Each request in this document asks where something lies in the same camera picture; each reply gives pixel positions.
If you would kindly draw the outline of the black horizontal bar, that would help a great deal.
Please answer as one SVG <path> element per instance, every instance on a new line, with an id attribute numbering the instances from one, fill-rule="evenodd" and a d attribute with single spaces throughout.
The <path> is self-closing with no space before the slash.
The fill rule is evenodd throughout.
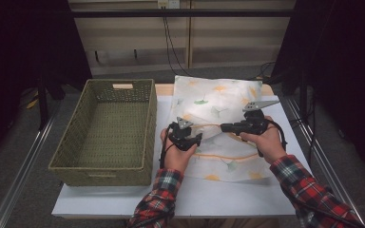
<path id="1" fill-rule="evenodd" d="M 290 17 L 293 9 L 119 9 L 74 10 L 77 18 L 107 17 Z"/>

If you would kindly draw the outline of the person's left hand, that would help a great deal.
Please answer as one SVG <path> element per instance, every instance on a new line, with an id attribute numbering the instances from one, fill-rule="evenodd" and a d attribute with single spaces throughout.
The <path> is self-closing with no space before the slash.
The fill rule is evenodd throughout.
<path id="1" fill-rule="evenodd" d="M 183 174 L 187 168 L 190 158 L 196 152 L 198 146 L 194 144 L 187 151 L 181 151 L 168 139 L 167 133 L 168 131 L 166 129 L 163 129 L 161 132 L 161 140 L 165 143 L 164 149 L 166 150 L 164 168 L 175 169 Z"/>

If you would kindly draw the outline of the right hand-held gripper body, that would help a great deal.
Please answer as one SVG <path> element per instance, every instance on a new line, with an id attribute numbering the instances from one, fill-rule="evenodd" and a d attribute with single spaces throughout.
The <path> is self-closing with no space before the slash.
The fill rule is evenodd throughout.
<path id="1" fill-rule="evenodd" d="M 277 129 L 280 129 L 280 126 L 274 121 L 270 121 L 265 118 L 262 109 L 277 104 L 278 101 L 255 101 L 249 102 L 242 111 L 244 112 L 243 117 L 244 120 L 241 121 L 241 131 L 254 135 L 263 134 L 269 124 L 272 124 Z"/>

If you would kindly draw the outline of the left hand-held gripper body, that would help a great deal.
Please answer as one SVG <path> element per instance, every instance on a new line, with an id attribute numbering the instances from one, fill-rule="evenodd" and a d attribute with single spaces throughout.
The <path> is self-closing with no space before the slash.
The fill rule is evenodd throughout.
<path id="1" fill-rule="evenodd" d="M 182 151 L 187 151 L 193 144 L 190 139 L 192 125 L 193 123 L 181 117 L 177 117 L 176 122 L 170 125 L 172 131 L 168 135 L 168 139 Z"/>

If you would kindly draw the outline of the yellow tape strip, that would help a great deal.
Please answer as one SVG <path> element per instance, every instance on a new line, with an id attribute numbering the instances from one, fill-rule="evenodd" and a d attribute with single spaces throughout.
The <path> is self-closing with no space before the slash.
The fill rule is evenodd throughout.
<path id="1" fill-rule="evenodd" d="M 37 92 L 33 95 L 32 99 L 28 102 L 28 104 L 27 104 L 27 106 L 26 106 L 26 109 L 31 109 L 31 108 L 33 108 L 33 107 L 37 104 L 38 100 L 39 100 L 39 92 L 37 91 Z"/>

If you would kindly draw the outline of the person's right hand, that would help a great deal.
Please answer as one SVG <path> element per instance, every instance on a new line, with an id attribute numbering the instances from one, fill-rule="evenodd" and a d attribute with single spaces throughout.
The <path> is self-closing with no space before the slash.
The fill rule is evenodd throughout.
<path id="1" fill-rule="evenodd" d="M 240 137 L 244 141 L 254 143 L 269 164 L 287 155 L 280 141 L 279 130 L 271 123 L 261 135 L 241 132 Z"/>

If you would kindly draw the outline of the green woven basket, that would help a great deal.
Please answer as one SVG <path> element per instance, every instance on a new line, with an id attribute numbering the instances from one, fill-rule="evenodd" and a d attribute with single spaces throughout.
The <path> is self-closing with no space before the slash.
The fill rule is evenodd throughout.
<path id="1" fill-rule="evenodd" d="M 157 94 L 152 79 L 91 79 L 48 170 L 68 186 L 151 183 Z"/>

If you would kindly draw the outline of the white wall outlet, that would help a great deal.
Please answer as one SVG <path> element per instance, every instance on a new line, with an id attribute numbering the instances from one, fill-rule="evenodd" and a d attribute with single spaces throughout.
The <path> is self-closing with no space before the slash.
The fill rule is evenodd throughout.
<path id="1" fill-rule="evenodd" d="M 158 8 L 163 10 L 177 10 L 181 7 L 180 0 L 157 0 Z"/>

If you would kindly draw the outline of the black metal stand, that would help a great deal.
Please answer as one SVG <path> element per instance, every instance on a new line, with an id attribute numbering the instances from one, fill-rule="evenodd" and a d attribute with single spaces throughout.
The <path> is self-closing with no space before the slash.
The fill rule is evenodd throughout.
<path id="1" fill-rule="evenodd" d="M 39 129 L 42 130 L 48 122 L 48 102 L 47 102 L 47 91 L 44 83 L 43 76 L 38 79 L 38 101 L 40 108 L 40 126 Z"/>

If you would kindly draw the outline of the leaf print pillowcase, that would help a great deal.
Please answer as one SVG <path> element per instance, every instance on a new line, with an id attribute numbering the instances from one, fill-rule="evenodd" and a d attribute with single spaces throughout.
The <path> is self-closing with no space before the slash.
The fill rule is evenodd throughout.
<path id="1" fill-rule="evenodd" d="M 243 142 L 220 125 L 243 119 L 242 109 L 261 98 L 262 83 L 234 79 L 177 76 L 168 116 L 193 124 L 192 134 L 202 134 L 201 145 L 191 157 L 185 175 L 209 181 L 249 181 L 269 178 L 269 164 L 253 143 Z"/>

